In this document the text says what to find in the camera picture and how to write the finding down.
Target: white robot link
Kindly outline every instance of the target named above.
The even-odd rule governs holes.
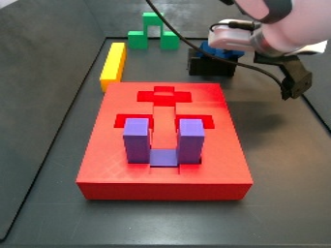
[[[258,23],[222,20],[210,32],[211,47],[256,51],[267,57],[325,52],[331,38],[330,0],[222,1],[235,4]]]

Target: red base plate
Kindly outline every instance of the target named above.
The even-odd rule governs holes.
[[[174,110],[174,120],[167,113],[167,119],[160,121],[162,107],[168,108],[166,112]],[[150,118],[151,139],[158,130],[156,140],[168,146],[174,146],[178,136],[179,119],[200,118],[206,131],[202,164],[178,168],[128,164],[123,141],[127,117]],[[162,123],[167,124],[163,138]],[[252,186],[252,178],[220,85],[168,82],[110,85],[76,184],[90,200],[240,200]]]

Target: cable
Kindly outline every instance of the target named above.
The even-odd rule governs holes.
[[[228,23],[215,23],[215,24],[212,24],[211,26],[210,26],[210,30],[211,30],[211,32],[214,32],[214,28],[215,27],[219,27],[219,26],[228,26]]]
[[[228,63],[230,65],[236,65],[240,66],[243,68],[251,69],[262,74],[264,74],[266,76],[268,76],[270,78],[272,78],[272,80],[275,81],[275,83],[278,84],[278,86],[280,87],[282,91],[287,91],[287,89],[285,88],[280,80],[275,77],[274,74],[271,74],[270,72],[267,72],[266,70],[263,70],[259,67],[231,61],[231,60],[226,60],[224,58],[216,57],[212,54],[210,54],[208,52],[206,52],[202,48],[199,48],[195,44],[192,44],[187,38],[178,32],[178,30],[174,28],[174,26],[170,24],[170,22],[167,21],[167,19],[163,17],[163,15],[159,13],[159,10],[156,9],[156,7],[154,6],[154,4],[151,3],[150,0],[146,0],[147,4],[150,5],[151,9],[155,11],[156,15],[159,16],[159,18],[162,19],[163,23],[167,25],[167,27],[170,28],[170,30],[179,36],[179,38],[182,39],[182,41],[190,46],[192,47],[196,51],[199,51],[204,56],[216,59],[224,63]]]
[[[228,28],[239,28],[248,31],[254,31],[256,29],[256,25],[252,21],[238,22],[232,20],[228,23],[219,22],[211,25],[210,30],[214,32],[214,27],[218,26],[227,26]]]

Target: yellow block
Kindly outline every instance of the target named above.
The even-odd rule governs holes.
[[[103,92],[106,92],[111,82],[120,82],[126,57],[126,43],[112,43],[100,76]]]

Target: green block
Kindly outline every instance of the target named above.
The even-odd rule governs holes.
[[[143,13],[144,33],[148,34],[148,26],[159,26],[160,34],[163,33],[163,21],[156,13]]]
[[[160,48],[170,50],[170,49],[179,49],[179,47],[180,47],[179,36],[171,31],[163,32],[160,37]]]
[[[143,13],[143,24],[146,26],[160,26],[163,22],[155,12],[152,13]]]
[[[147,49],[148,39],[144,31],[130,31],[128,32],[128,47],[130,49]]]

